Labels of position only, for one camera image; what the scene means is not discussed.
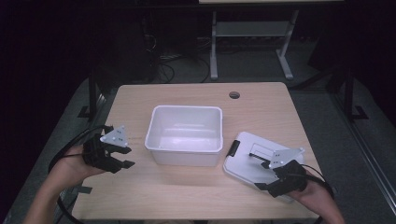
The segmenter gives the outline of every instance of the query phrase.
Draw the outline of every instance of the table leg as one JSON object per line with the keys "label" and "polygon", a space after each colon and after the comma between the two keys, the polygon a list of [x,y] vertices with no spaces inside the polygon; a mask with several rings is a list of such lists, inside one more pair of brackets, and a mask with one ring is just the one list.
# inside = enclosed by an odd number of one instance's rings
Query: table leg
{"label": "table leg", "polygon": [[212,50],[210,51],[210,78],[217,80],[218,76],[218,61],[216,59],[216,11],[213,12],[212,21]]}
{"label": "table leg", "polygon": [[289,42],[291,39],[291,35],[293,34],[294,25],[297,21],[299,10],[293,11],[291,16],[286,34],[285,34],[285,41],[282,45],[281,49],[276,50],[276,56],[279,59],[280,65],[282,66],[283,73],[285,74],[286,79],[293,79],[293,74],[290,71],[288,61],[285,58],[286,50],[288,49]]}

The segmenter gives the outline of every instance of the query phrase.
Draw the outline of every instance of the metal frame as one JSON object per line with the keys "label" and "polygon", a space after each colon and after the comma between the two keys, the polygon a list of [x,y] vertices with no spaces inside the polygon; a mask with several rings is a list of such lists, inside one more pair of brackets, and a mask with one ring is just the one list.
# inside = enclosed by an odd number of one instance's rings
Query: metal frame
{"label": "metal frame", "polygon": [[333,103],[337,106],[338,110],[340,111],[344,123],[346,124],[349,131],[355,138],[356,143],[359,145],[359,149],[361,150],[361,155],[364,161],[366,162],[368,169],[372,173],[375,183],[378,185],[390,209],[392,210],[393,214],[396,216],[396,189],[389,182],[387,175],[382,170],[372,150],[364,140],[364,137],[361,135],[359,128],[356,126],[355,122],[351,120],[350,117],[351,114],[346,113],[345,102],[343,103],[342,100],[336,94],[331,94],[331,97]]}
{"label": "metal frame", "polygon": [[285,78],[293,79],[286,51],[288,50],[291,35],[293,34],[295,22],[297,21],[299,10],[294,10],[289,21],[243,21],[243,22],[222,22],[217,21],[217,12],[213,12],[212,20],[212,47],[210,51],[210,77],[212,80],[219,78],[216,58],[216,37],[217,36],[284,36],[285,40],[280,49],[276,50]]}
{"label": "metal frame", "polygon": [[93,69],[88,76],[88,85],[90,105],[85,105],[81,108],[78,118],[88,118],[88,122],[91,122],[97,115],[99,108],[105,103],[106,99],[96,86]]}

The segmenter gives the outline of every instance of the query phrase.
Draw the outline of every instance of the hole in table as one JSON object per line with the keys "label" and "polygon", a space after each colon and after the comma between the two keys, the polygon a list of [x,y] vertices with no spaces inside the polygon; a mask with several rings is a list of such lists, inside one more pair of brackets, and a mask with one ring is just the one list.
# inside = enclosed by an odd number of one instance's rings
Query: hole in table
{"label": "hole in table", "polygon": [[238,99],[238,98],[241,96],[241,94],[239,94],[239,92],[237,92],[237,91],[231,91],[230,94],[229,94],[229,96],[230,96],[232,99]]}

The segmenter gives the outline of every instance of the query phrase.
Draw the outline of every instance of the forearm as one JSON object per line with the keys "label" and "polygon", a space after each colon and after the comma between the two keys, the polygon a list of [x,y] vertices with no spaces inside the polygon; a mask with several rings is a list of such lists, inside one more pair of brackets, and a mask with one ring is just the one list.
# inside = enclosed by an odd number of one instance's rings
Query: forearm
{"label": "forearm", "polygon": [[53,223],[54,212],[62,188],[54,185],[55,179],[49,175],[38,190],[23,221],[24,224]]}
{"label": "forearm", "polygon": [[289,196],[323,217],[327,224],[344,224],[344,218],[329,192],[320,184],[308,181],[303,191],[292,191]]}

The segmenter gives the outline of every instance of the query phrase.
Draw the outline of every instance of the white plastic bin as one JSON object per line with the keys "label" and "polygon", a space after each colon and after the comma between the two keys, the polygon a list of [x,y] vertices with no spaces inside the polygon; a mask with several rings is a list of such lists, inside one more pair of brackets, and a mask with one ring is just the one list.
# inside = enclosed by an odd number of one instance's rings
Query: white plastic bin
{"label": "white plastic bin", "polygon": [[159,164],[216,166],[223,146],[222,111],[215,106],[158,105],[145,146]]}

